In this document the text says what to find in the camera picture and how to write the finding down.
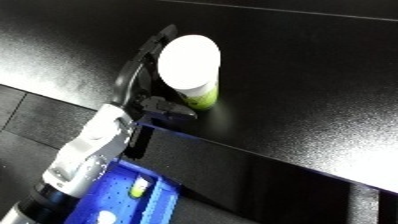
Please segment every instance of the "floor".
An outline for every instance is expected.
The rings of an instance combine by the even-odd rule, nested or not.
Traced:
[[[0,216],[95,111],[0,86]],[[155,130],[138,165],[184,185],[171,223],[396,223],[396,200],[301,168]]]

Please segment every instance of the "robotic arm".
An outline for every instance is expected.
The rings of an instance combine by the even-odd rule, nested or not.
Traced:
[[[14,205],[2,224],[63,223],[110,162],[127,147],[145,114],[160,119],[196,119],[189,108],[151,96],[162,49],[177,36],[170,25],[151,37],[121,70],[109,104],[104,104],[74,140],[62,147],[42,181]]]

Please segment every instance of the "green label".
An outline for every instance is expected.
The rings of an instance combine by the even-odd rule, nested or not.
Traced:
[[[180,93],[180,96],[188,104],[189,107],[196,110],[206,110],[212,107],[218,97],[218,84],[214,88],[202,96],[188,97]]]

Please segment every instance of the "paper cup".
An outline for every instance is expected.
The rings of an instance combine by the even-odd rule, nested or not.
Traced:
[[[189,107],[206,110],[217,101],[220,62],[220,51],[212,40],[187,35],[164,48],[158,69],[163,81],[176,90]]]

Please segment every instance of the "white object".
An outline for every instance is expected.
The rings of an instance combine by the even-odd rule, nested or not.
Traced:
[[[82,198],[127,147],[133,120],[119,107],[104,104],[43,173],[43,180],[67,195]]]
[[[110,211],[100,211],[97,224],[113,224],[116,222],[116,215]]]
[[[220,50],[212,40],[187,35],[164,48],[158,69],[160,77],[171,88],[188,97],[198,97],[217,85],[220,63]]]
[[[152,185],[152,182],[152,178],[147,175],[140,174],[130,190],[130,196],[134,198],[142,197],[146,189]]]

